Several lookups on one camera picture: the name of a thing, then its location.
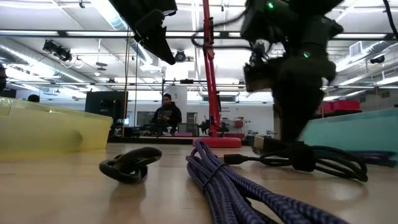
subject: black carabiner clip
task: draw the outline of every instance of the black carabiner clip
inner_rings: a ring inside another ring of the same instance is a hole
[[[162,151],[143,147],[106,159],[99,164],[100,171],[108,177],[125,184],[136,184],[148,174],[148,164],[158,161]]]

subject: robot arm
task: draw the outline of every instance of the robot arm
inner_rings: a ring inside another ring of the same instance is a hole
[[[295,141],[322,102],[323,79],[336,76],[328,60],[328,41],[343,28],[324,15],[343,0],[248,0],[241,37],[252,46],[244,66],[246,89],[272,90],[281,118],[281,138]],[[257,43],[268,41],[269,48]],[[284,46],[283,57],[269,58],[272,44]]]

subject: red pole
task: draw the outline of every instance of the red pole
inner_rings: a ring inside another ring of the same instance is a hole
[[[207,90],[209,94],[209,114],[210,114],[210,132],[211,137],[217,137],[217,130],[220,126],[220,110],[218,107],[216,78],[214,72],[214,51],[213,51],[213,24],[210,17],[209,1],[203,0],[203,14],[204,14],[204,28],[205,28],[205,41],[203,54],[205,56],[205,70],[207,79]]]

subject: black jacket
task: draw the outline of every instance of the black jacket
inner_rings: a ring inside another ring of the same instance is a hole
[[[156,110],[154,118],[152,119],[153,123],[157,123],[158,121],[162,120],[162,115],[166,115],[170,118],[168,121],[164,121],[167,124],[171,125],[171,127],[176,128],[178,123],[182,122],[181,118],[181,111],[180,109],[175,105],[174,102],[171,103],[171,105],[163,106],[160,107],[159,109]]]

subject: red base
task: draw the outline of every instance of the red base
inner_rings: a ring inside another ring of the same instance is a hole
[[[193,146],[195,146],[196,141],[203,141],[210,148],[242,147],[242,141],[238,138],[195,138],[193,139]]]

